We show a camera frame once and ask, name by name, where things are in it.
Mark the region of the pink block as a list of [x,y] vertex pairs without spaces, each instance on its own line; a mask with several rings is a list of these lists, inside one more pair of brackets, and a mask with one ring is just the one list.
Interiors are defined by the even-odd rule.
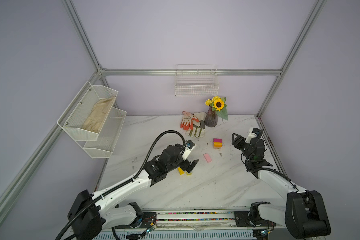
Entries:
[[203,154],[207,163],[211,163],[213,160],[208,153]]

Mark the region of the magenta block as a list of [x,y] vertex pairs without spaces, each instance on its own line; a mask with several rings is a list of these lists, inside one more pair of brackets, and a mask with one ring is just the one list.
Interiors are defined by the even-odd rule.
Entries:
[[221,144],[222,144],[222,143],[223,143],[223,140],[222,140],[222,139],[216,139],[216,138],[215,138],[215,139],[213,139],[213,142],[214,142],[214,143],[221,143]]

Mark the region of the orange supermarket block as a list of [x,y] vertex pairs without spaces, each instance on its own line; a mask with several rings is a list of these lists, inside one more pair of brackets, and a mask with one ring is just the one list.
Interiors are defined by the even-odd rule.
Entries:
[[223,146],[222,142],[213,142],[213,148],[220,149]]

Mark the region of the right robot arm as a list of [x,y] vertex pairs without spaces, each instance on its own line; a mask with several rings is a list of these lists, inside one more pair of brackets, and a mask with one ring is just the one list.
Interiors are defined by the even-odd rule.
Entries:
[[263,131],[252,128],[249,135],[232,134],[232,145],[241,151],[241,161],[248,173],[269,185],[285,201],[283,206],[259,201],[251,204],[248,215],[235,213],[237,222],[253,228],[262,224],[285,227],[295,239],[328,236],[331,225],[322,195],[295,184],[289,177],[273,169],[265,160],[266,144]]

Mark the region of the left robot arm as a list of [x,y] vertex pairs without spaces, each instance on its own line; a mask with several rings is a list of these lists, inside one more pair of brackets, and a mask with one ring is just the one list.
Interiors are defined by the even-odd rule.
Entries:
[[80,192],[68,213],[69,222],[63,232],[72,229],[73,234],[68,237],[69,240],[92,240],[107,228],[120,225],[133,228],[139,226],[143,212],[137,203],[129,203],[122,208],[117,205],[130,195],[164,180],[169,172],[177,168],[191,173],[198,163],[197,160],[188,160],[195,146],[192,141],[186,141],[184,145],[170,145],[161,155],[146,162],[140,173],[135,173],[107,189],[94,193],[87,190]]

